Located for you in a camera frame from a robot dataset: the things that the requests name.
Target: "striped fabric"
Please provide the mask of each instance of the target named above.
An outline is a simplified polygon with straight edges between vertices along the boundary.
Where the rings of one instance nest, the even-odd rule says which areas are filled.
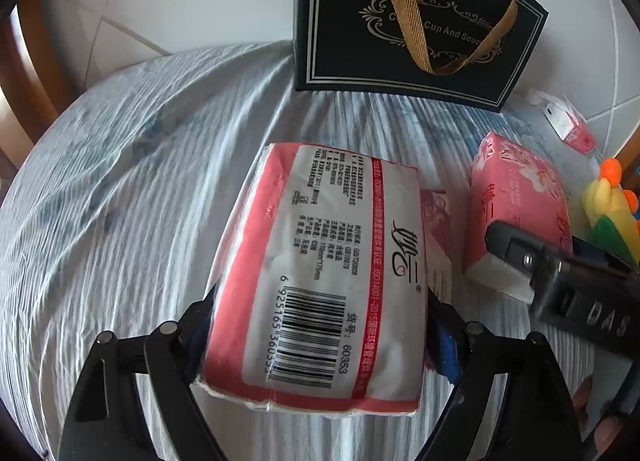
[[[543,154],[565,180],[575,232],[584,225],[577,196],[594,160],[564,146],[542,115],[522,112],[296,92],[290,42],[178,54],[98,83],[37,144],[0,208],[0,397],[30,443],[54,457],[95,336],[150,332],[202,298],[242,180],[270,142],[325,144],[418,167],[423,187],[450,194],[455,305],[496,333],[525,336],[524,305],[460,273],[470,162],[489,130]],[[546,333],[575,388],[592,370],[592,348]],[[428,373],[414,417],[344,420],[255,412],[194,391],[233,460],[347,461],[412,459],[450,388]],[[158,454],[174,459],[146,380],[140,392]]]

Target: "yellow plush toy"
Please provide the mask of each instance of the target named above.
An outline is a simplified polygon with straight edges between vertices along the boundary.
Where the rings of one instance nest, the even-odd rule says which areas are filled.
[[[582,206],[591,225],[592,243],[638,264],[640,233],[633,216],[638,210],[638,197],[622,190],[621,178],[622,167],[615,158],[602,162],[600,177],[584,189]]]

